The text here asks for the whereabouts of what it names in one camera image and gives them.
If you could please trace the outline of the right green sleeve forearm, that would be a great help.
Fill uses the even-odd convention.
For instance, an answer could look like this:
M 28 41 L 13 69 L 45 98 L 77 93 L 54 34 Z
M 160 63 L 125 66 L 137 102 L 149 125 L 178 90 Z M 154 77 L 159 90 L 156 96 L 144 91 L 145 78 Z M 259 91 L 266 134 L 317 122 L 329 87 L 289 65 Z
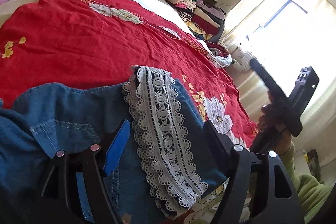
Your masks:
M 280 155 L 280 159 L 296 189 L 305 223 L 309 223 L 326 202 L 333 186 L 321 184 L 311 174 L 295 174 L 293 142 L 288 150 Z

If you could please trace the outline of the right hand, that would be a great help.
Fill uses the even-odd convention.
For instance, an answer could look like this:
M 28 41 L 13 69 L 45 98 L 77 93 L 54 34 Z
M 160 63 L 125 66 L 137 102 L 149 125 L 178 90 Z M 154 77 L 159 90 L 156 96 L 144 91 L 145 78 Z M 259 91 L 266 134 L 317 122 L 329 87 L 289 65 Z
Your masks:
M 283 155 L 288 151 L 291 145 L 291 133 L 286 129 L 283 121 L 282 114 L 280 110 L 276 108 L 273 103 L 274 98 L 272 93 L 268 91 L 269 104 L 264 105 L 261 108 L 262 115 L 259 117 L 259 122 L 257 124 L 257 130 L 262 131 L 267 127 L 275 126 L 277 131 L 281 133 L 280 139 L 273 145 L 272 150 Z

